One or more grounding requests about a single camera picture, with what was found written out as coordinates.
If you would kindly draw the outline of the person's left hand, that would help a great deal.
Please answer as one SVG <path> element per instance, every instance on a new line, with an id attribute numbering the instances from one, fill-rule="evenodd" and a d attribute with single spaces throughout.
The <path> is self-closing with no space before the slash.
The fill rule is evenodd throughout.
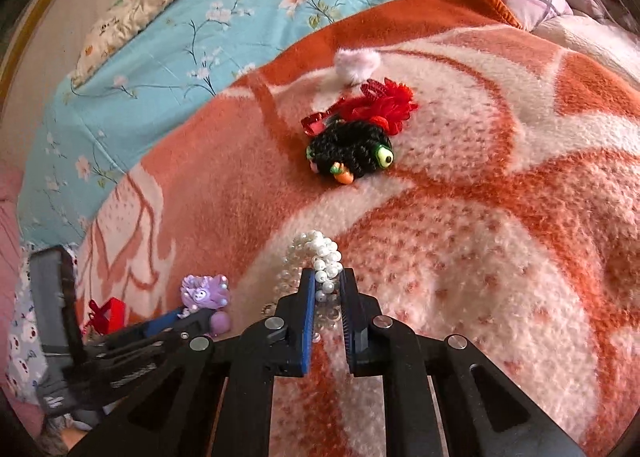
<path id="1" fill-rule="evenodd" d="M 66 456 L 91 430 L 90 425 L 74 419 L 70 414 L 45 417 L 36 444 L 46 456 Z"/>

